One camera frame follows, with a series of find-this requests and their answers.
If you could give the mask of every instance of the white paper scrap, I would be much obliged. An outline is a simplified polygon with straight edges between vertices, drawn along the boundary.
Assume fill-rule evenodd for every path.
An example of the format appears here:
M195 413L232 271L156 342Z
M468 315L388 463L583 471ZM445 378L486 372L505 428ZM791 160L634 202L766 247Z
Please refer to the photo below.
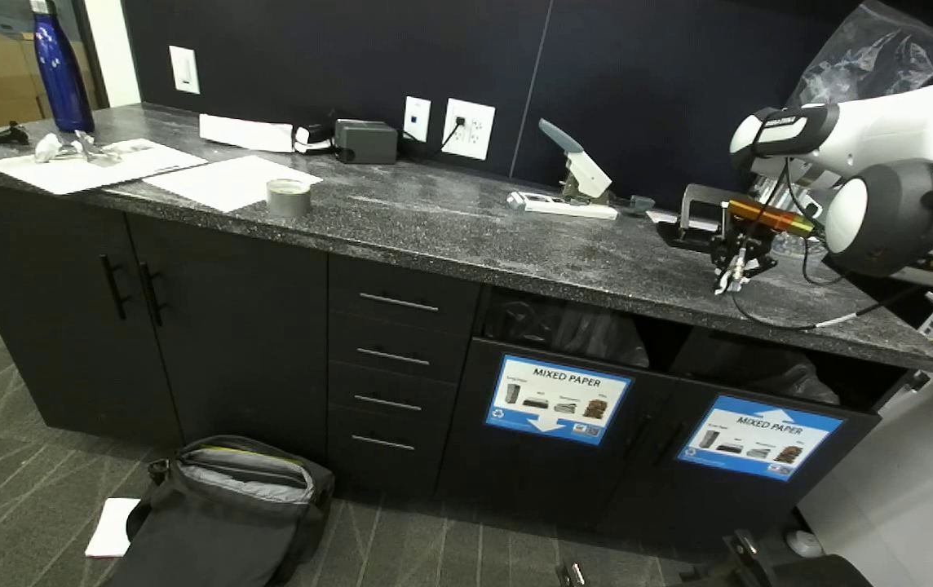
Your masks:
M140 500L109 500L95 536L83 544L83 558L124 558L131 548L127 518Z
M45 162L35 158L6 158L0 160L0 174L52 194L70 194L202 162L206 160L168 150L153 139L120 139L100 147L100 158L95 160L83 160L79 153Z
M260 125L260 119L202 114L198 137L212 144L232 144L242 150L293 153L293 125Z
M153 176L145 183L227 215L236 208L265 202L271 179L318 183L318 176L260 158L239 158L185 174Z

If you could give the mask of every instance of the black drawer unit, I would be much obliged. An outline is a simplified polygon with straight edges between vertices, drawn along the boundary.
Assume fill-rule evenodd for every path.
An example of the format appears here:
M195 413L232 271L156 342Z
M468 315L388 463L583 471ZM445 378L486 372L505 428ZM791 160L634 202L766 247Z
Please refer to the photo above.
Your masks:
M452 399L452 383L421 383L388 367L359 367L340 362L329 367L331 409L374 409L388 413L448 422Z
M366 367L388 367L411 378L458 383L465 356L465 331L421 330L414 324L379 324L331 315L329 360Z
M331 259L329 302L337 315L371 315L379 324L411 324L465 337L475 288L433 275Z
M329 447L351 492L433 497L475 288L329 262Z
M329 458L343 485L367 497L433 497L445 416L337 409Z

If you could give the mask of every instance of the black wall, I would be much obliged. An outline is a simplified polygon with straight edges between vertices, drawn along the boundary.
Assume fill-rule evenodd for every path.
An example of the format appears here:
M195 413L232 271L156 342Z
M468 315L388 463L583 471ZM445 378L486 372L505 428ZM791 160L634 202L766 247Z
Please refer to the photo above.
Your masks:
M688 179L745 183L733 125L784 103L854 0L127 0L150 100L260 116L366 114L401 125L401 98L495 103L486 162L553 183L534 131L557 119L615 193L676 202ZM933 4L906 4L933 18ZM168 86L165 44L202 52L206 98Z

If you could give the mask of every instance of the blue water bottle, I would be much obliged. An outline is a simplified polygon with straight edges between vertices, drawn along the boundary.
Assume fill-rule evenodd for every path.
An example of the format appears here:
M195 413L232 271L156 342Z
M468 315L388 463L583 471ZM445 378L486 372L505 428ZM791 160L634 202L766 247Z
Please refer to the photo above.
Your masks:
M35 62L56 127L61 135L75 131L95 135L95 116L88 114L79 62L69 37L56 22L52 0L31 0L31 22L35 22Z

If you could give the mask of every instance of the black cabinet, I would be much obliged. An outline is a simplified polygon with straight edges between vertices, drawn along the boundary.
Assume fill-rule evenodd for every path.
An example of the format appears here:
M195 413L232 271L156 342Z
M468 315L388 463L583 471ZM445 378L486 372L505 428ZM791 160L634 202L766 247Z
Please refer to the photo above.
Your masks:
M179 443L124 215L0 188L0 337L52 428Z
M322 458L325 259L131 218L184 433L243 433Z
M784 394L647 372L635 386L647 433L630 447L630 467L599 518L611 536L630 536L660 552L715 554L733 529L766 530L877 424L873 413L846 412ZM826 413L841 424L789 478L745 477L684 463L680 450L716 399L745 399L786 412Z
M351 492L433 497L475 288L331 259L329 443Z
M10 218L0 213L0 225L14 234L0 309L20 306L20 365L43 416L174 447L176 416L124 218L100 208L20 208Z
M621 372L557 353L474 339L448 441L439 497L532 523L597 523L638 433L635 388L625 390L599 447L548 441L486 424L505 356Z

